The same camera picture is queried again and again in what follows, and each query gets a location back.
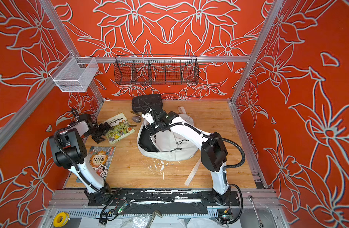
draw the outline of book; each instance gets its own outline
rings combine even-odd
[[[124,116],[124,113],[120,113],[104,122],[107,122],[113,128],[106,134],[110,144],[114,144],[135,132],[134,128],[129,126],[130,123]]]
[[[87,153],[90,165],[103,179],[106,179],[114,152],[115,147],[92,146]],[[76,183],[82,183],[82,181],[77,178]]]

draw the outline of red wall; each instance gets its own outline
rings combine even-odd
[[[349,227],[349,1],[285,1],[237,108],[291,227]]]
[[[35,0],[0,1],[0,129],[47,80],[67,54]],[[68,171],[53,163],[49,136],[73,121],[67,113],[95,113],[92,91],[63,93],[57,87],[0,151],[0,227],[37,227],[53,191]]]
[[[272,1],[52,0],[81,56],[130,54],[250,55]],[[199,84],[118,85],[112,64],[95,77],[103,97],[131,99],[161,93],[166,99],[227,99],[245,63],[200,64]]]

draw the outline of yellow tape roll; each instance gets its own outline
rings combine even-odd
[[[64,226],[67,221],[69,220],[69,214],[66,212],[60,212],[57,214],[57,216],[54,218],[53,225],[55,227],[61,227]]]

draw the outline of wooden tabletop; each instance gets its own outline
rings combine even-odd
[[[195,127],[213,133],[221,134],[223,138],[231,139],[241,145],[230,109],[226,101],[173,101],[163,100],[163,110],[178,113],[178,107],[183,106],[187,115],[191,116]],[[131,121],[131,101],[105,101],[99,113],[99,123],[123,112],[131,124],[137,124],[135,133],[122,139],[114,145],[108,140],[97,144],[89,137],[86,142],[87,151],[91,146],[115,146],[109,172],[106,178],[112,188],[212,188],[210,171],[200,164],[190,186],[185,181],[200,159],[200,151],[185,161],[169,162],[145,157],[138,150],[136,139],[141,123]],[[241,154],[231,144],[225,143],[228,151],[227,165],[236,164],[241,160]],[[240,188],[256,188],[248,162],[235,169],[227,169],[230,184]],[[76,183],[77,177],[71,175],[66,188],[84,188],[82,183]]]

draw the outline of hammer head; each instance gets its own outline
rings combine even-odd
[[[158,210],[155,210],[152,213],[152,216],[156,216],[156,215],[159,216],[159,217],[162,217],[162,214]]]

